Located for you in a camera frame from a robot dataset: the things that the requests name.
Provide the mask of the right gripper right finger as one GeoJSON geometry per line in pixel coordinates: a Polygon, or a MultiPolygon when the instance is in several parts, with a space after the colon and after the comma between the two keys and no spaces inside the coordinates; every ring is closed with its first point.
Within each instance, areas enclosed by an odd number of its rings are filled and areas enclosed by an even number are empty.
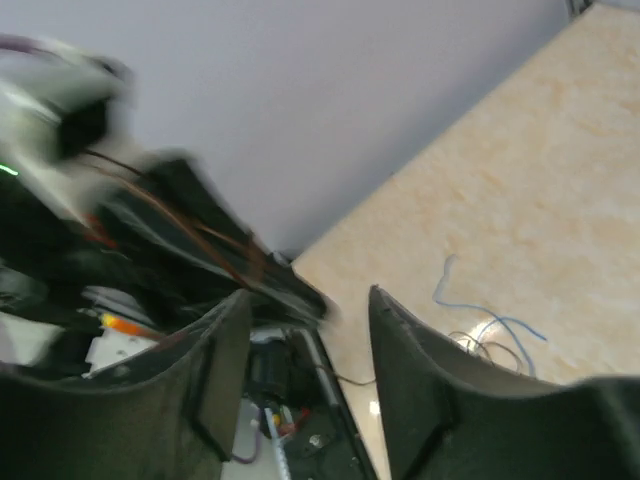
{"type": "Polygon", "coordinates": [[[635,479],[639,381],[557,385],[471,355],[379,287],[369,331],[395,479],[635,479]]]}

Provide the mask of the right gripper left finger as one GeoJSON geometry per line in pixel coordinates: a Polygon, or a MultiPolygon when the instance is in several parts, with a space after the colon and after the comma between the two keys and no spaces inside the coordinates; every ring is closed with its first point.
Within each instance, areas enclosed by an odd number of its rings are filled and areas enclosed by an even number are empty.
{"type": "Polygon", "coordinates": [[[88,377],[1,373],[5,479],[217,479],[233,450],[252,326],[239,290],[88,377]]]}

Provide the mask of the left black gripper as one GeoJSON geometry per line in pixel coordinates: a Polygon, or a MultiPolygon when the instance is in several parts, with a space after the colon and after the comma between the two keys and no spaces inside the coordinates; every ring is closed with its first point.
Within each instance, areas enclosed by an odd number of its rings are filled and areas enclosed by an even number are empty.
{"type": "Polygon", "coordinates": [[[184,155],[146,170],[105,154],[99,176],[100,283],[130,293],[161,325],[195,321],[243,290],[261,325],[323,325],[330,301],[268,251],[184,155]]]}

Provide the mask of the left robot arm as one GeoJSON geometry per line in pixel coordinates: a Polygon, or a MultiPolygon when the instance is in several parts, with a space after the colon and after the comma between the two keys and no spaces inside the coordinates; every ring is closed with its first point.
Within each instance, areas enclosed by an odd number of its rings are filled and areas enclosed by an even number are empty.
{"type": "Polygon", "coordinates": [[[270,252],[195,159],[121,124],[114,59],[3,35],[1,308],[54,333],[25,372],[85,377],[107,330],[166,346],[237,290],[262,326],[317,329],[326,297],[270,252]]]}

